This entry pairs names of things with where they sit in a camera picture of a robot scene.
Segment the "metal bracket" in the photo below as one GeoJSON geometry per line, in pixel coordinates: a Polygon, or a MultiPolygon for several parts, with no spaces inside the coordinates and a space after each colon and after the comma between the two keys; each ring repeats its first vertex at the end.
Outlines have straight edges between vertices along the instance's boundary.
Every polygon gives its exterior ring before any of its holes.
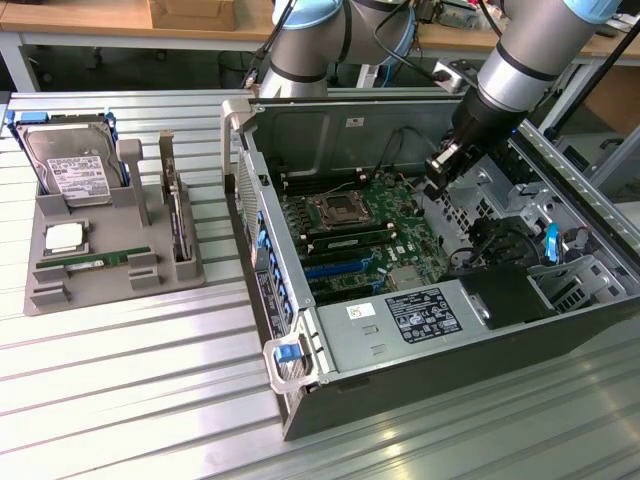
{"type": "Polygon", "coordinates": [[[449,78],[445,81],[436,82],[449,93],[458,93],[464,87],[465,82],[473,87],[478,84],[478,71],[466,60],[449,60],[441,58],[436,63],[433,73],[445,72],[449,78]]]}
{"type": "Polygon", "coordinates": [[[231,129],[242,131],[242,126],[248,122],[256,112],[247,98],[237,98],[222,102],[220,153],[222,155],[222,177],[231,172],[231,129]]]}

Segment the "power supply label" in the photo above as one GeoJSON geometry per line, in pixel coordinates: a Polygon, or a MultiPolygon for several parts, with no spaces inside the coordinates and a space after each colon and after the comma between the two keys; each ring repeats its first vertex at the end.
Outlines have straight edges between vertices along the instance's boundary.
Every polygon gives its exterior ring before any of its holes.
{"type": "Polygon", "coordinates": [[[439,288],[385,299],[407,343],[417,343],[462,330],[439,288]]]}

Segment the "black pcie slot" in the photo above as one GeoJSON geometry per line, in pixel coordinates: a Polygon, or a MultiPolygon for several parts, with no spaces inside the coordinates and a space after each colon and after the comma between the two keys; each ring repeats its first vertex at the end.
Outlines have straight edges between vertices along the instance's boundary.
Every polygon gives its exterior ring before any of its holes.
{"type": "Polygon", "coordinates": [[[342,290],[326,290],[313,292],[316,303],[338,303],[354,300],[357,298],[368,297],[373,295],[373,286],[363,285],[360,287],[343,288],[342,290]]]}

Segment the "metal workbench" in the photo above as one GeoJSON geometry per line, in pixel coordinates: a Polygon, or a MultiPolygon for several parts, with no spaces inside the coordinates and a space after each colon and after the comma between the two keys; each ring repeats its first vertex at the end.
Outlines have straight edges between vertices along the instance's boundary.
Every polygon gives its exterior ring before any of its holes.
{"type": "Polygon", "coordinates": [[[207,285],[23,317],[35,178],[4,128],[0,478],[640,478],[640,321],[569,356],[282,442],[221,187],[219,105],[240,94],[14,95],[18,111],[109,107],[122,138],[141,138],[147,182],[157,132],[173,129],[207,285]]]}

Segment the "cpu socket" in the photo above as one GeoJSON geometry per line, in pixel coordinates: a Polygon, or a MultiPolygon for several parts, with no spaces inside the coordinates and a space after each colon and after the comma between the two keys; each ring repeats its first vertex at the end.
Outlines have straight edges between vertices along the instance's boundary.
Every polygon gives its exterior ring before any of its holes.
{"type": "Polygon", "coordinates": [[[318,209],[327,230],[354,224],[368,225],[374,221],[356,191],[315,195],[309,198],[309,203],[318,209]]]}

